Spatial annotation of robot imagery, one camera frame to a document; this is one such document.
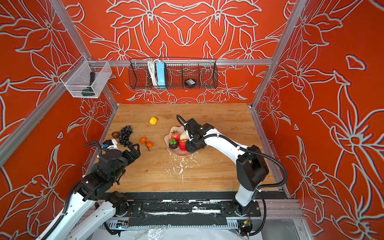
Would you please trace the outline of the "beige garlic-like fruit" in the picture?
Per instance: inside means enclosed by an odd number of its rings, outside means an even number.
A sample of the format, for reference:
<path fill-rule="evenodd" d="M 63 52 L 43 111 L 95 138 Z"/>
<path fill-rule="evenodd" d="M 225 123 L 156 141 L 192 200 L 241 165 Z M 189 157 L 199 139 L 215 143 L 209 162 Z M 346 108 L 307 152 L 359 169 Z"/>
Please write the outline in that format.
<path fill-rule="evenodd" d="M 186 132 L 183 132 L 180 134 L 180 140 L 181 141 L 188 141 L 189 140 L 189 136 L 187 135 Z"/>

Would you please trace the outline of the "red wrinkled strawberry fruit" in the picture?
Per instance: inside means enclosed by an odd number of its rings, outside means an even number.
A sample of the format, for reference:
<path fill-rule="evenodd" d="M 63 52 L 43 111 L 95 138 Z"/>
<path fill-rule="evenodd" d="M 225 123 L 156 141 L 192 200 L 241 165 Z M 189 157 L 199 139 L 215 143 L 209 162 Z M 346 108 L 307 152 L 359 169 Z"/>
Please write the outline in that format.
<path fill-rule="evenodd" d="M 185 141 L 182 141 L 182 140 L 179 141 L 179 149 L 182 152 L 186 152 L 187 151 L 187 149 L 186 149 L 186 142 Z"/>

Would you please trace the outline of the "red apple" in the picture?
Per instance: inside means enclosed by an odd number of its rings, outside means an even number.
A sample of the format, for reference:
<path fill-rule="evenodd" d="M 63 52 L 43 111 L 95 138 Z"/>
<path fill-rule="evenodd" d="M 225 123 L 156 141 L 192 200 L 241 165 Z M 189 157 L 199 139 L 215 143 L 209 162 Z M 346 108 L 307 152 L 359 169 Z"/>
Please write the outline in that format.
<path fill-rule="evenodd" d="M 178 131 L 172 131 L 171 132 L 171 139 L 179 142 L 180 141 L 180 133 Z"/>

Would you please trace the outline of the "pink scalloped fruit bowl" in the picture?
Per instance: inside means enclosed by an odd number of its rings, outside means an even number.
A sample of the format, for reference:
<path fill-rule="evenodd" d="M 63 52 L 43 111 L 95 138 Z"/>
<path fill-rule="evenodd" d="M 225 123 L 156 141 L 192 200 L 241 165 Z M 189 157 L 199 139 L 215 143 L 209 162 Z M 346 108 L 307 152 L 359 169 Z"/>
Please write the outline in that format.
<path fill-rule="evenodd" d="M 186 157 L 194 153 L 187 150 L 187 140 L 188 136 L 184 127 L 172 127 L 170 132 L 164 137 L 166 143 L 167 151 L 170 154 Z"/>

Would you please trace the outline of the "black grape bunch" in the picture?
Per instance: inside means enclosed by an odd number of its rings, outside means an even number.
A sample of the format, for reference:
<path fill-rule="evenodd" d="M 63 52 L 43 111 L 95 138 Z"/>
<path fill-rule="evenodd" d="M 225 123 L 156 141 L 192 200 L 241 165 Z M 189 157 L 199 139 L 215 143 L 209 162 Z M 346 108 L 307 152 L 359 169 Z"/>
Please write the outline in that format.
<path fill-rule="evenodd" d="M 131 126 L 125 126 L 120 130 L 120 135 L 119 135 L 119 143 L 124 146 L 128 147 L 132 145 L 132 142 L 130 142 L 130 136 L 133 133 L 132 127 Z"/>

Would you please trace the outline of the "brown kiwi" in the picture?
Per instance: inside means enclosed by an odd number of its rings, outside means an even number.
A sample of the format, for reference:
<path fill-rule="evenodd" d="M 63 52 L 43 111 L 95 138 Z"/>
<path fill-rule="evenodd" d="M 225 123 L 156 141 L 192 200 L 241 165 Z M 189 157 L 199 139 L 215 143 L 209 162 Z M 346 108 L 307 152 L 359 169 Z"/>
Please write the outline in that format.
<path fill-rule="evenodd" d="M 121 133 L 119 131 L 112 132 L 113 139 L 118 139 L 120 137 Z"/>

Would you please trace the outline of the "orange tangerine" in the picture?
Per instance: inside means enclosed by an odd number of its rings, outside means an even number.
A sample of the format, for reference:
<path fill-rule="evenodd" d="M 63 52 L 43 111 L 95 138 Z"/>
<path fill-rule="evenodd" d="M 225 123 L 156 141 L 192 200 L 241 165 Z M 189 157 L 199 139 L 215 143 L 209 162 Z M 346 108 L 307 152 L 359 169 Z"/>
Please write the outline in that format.
<path fill-rule="evenodd" d="M 143 144 L 146 143 L 147 142 L 147 138 L 146 137 L 141 138 L 140 142 L 143 143 Z"/>
<path fill-rule="evenodd" d="M 146 146 L 148 148 L 148 150 L 150 151 L 150 149 L 154 146 L 153 142 L 146 142 Z"/>

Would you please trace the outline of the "small yellow lemon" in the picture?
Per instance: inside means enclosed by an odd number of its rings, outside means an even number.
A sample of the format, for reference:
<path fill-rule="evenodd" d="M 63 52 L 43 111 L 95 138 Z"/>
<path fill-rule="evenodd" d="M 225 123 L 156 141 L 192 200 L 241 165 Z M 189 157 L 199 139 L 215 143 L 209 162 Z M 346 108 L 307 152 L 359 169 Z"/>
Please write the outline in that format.
<path fill-rule="evenodd" d="M 158 122 L 158 120 L 157 120 L 157 118 L 155 118 L 155 117 L 151 117 L 150 120 L 149 120 L 149 123 L 150 123 L 151 125 L 156 125 L 157 122 Z"/>

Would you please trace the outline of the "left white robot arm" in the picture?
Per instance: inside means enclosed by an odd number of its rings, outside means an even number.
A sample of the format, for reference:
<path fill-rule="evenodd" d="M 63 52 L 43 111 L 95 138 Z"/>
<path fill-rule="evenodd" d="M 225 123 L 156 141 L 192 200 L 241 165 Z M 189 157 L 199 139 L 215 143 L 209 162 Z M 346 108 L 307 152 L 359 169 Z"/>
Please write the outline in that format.
<path fill-rule="evenodd" d="M 38 236 L 39 240 L 85 240 L 110 218 L 134 215 L 127 198 L 115 191 L 84 221 L 79 222 L 107 190 L 120 183 L 126 167 L 141 156 L 138 144 L 130 145 L 123 152 L 118 148 L 106 149 L 96 141 L 86 145 L 97 147 L 99 161 L 88 175 L 71 188 L 63 209 Z"/>

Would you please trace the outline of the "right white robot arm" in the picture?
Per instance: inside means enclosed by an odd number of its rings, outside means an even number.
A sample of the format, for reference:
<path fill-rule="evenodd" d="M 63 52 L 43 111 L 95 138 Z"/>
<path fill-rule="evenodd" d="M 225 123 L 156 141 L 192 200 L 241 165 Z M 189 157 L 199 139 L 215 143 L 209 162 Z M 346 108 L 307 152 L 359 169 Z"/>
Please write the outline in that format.
<path fill-rule="evenodd" d="M 227 156 L 236 165 L 237 179 L 240 183 L 235 195 L 235 205 L 247 208 L 255 199 L 257 187 L 269 174 L 269 168 L 259 147 L 241 145 L 221 134 L 210 124 L 200 125 L 195 119 L 185 121 L 177 115 L 178 122 L 188 136 L 186 149 L 194 153 L 210 146 Z"/>

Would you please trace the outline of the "black round puck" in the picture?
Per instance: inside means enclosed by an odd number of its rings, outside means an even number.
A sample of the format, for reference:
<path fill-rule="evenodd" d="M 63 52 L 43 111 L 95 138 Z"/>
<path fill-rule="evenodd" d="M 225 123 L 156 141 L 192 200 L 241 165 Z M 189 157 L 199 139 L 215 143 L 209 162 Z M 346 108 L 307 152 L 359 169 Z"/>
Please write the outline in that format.
<path fill-rule="evenodd" d="M 187 79 L 184 81 L 184 85 L 187 89 L 193 89 L 197 86 L 197 82 L 194 79 Z"/>

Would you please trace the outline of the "light blue box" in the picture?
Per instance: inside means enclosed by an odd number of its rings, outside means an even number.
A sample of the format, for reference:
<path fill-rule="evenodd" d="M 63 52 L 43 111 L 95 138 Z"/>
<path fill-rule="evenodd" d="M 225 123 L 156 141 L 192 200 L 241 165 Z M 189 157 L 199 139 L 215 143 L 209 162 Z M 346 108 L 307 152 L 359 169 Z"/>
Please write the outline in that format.
<path fill-rule="evenodd" d="M 158 86 L 159 86 L 159 88 L 165 88 L 166 87 L 165 64 L 163 62 L 157 62 L 156 63 L 156 69 L 157 69 Z"/>

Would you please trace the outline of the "dark green brush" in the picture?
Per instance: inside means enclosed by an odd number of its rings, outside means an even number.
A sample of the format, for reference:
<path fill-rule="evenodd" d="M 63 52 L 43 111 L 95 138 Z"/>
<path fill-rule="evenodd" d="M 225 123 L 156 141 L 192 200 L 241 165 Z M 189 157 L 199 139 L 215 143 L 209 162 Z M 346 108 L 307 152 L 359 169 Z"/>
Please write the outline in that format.
<path fill-rule="evenodd" d="M 95 81 L 95 76 L 96 76 L 95 72 L 90 72 L 90 83 L 89 83 L 89 86 L 82 91 L 82 96 L 91 97 L 96 95 L 93 88 L 91 87 L 91 85 Z"/>

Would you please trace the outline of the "clear plastic bin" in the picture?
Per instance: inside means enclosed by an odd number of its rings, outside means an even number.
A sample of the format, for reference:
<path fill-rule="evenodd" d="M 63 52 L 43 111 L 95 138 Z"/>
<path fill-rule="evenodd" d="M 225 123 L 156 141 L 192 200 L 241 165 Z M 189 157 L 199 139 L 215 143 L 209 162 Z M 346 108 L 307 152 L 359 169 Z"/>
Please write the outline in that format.
<path fill-rule="evenodd" d="M 95 72 L 96 74 L 95 81 L 91 85 L 96 95 L 84 97 L 82 96 L 82 91 L 89 86 L 90 72 Z M 91 61 L 86 60 L 84 57 L 80 57 L 60 77 L 60 80 L 72 97 L 97 99 L 101 95 L 111 75 L 112 69 L 108 62 L 97 62 L 94 66 Z"/>

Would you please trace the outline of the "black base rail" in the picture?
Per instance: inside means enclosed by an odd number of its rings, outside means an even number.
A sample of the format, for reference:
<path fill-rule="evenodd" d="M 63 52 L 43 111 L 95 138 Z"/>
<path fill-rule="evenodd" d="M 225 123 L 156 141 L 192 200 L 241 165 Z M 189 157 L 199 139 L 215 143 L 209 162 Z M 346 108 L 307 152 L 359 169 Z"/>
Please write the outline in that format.
<path fill-rule="evenodd" d="M 260 206 L 235 205 L 235 192 L 126 192 L 130 211 L 107 221 L 112 230 L 146 228 L 237 229 L 247 219 L 259 222 Z"/>

